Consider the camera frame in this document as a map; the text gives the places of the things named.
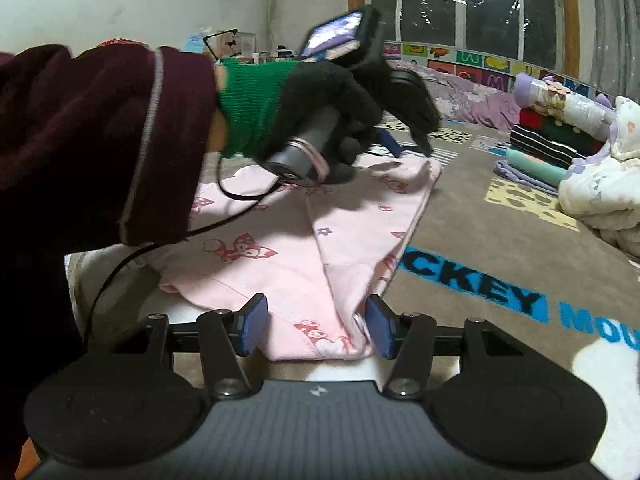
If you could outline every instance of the purple floral bedding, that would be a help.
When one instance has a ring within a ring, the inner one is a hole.
[[[482,124],[504,132],[518,122],[520,107],[512,94],[406,61],[389,63],[409,68],[422,77],[443,119]]]

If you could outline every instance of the handheld device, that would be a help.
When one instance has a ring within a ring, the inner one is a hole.
[[[25,424],[42,458],[30,480],[606,480],[589,463],[606,423],[598,394],[478,318],[463,328],[394,314],[378,296],[365,317],[380,357],[373,381],[251,382],[249,355],[267,298],[195,323],[152,314],[29,396]],[[206,389],[172,371],[199,352]],[[437,356],[460,357],[441,387]]]
[[[415,72],[392,69],[382,56],[380,12],[371,6],[347,12],[311,29],[298,60],[328,60],[349,68],[357,81],[383,109],[405,123],[425,155],[431,154],[428,134],[438,129],[440,116],[424,82]],[[300,127],[283,150],[262,165],[283,180],[298,186],[325,181],[346,126],[337,110],[324,107]],[[332,179],[332,184],[341,184]]]

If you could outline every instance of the maroon sleeve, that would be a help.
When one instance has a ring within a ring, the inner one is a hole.
[[[215,107],[209,60],[169,47],[0,59],[0,237],[67,253],[181,240]]]

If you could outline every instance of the pink garment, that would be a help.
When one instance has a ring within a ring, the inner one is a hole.
[[[437,160],[363,155],[343,186],[285,185],[247,215],[150,257],[161,287],[206,308],[239,310],[267,296],[270,360],[355,359],[370,353],[362,307],[382,293],[440,174]],[[230,192],[268,189],[259,166],[224,181]],[[216,184],[194,199],[195,229],[247,207]]]

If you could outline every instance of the green glove cuff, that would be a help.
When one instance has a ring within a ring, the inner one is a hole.
[[[262,65],[223,61],[226,87],[218,98],[228,129],[223,157],[255,155],[273,126],[282,85],[297,64],[292,60]]]

